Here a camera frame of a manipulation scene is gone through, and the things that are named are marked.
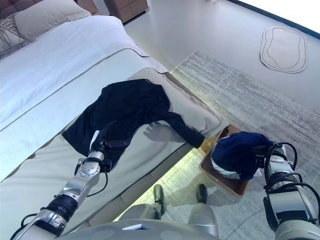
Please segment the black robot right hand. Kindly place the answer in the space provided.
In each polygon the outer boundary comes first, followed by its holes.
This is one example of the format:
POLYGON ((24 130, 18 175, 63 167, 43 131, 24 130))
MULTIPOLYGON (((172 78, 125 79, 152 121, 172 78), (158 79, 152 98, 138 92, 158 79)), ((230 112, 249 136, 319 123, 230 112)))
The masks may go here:
POLYGON ((273 150, 271 153, 270 159, 274 160, 287 160, 286 148, 279 144, 274 143, 272 145, 258 145, 251 148, 251 153, 255 155, 255 162, 258 165, 262 165, 265 163, 268 153, 273 150))

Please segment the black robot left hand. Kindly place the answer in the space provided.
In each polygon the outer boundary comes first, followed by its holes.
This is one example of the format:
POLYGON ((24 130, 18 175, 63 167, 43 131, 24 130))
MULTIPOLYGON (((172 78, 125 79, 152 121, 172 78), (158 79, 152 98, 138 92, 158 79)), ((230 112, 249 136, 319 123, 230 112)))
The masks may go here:
POLYGON ((128 124, 111 122, 96 130, 91 139, 89 151, 125 149, 131 143, 131 127, 128 124))

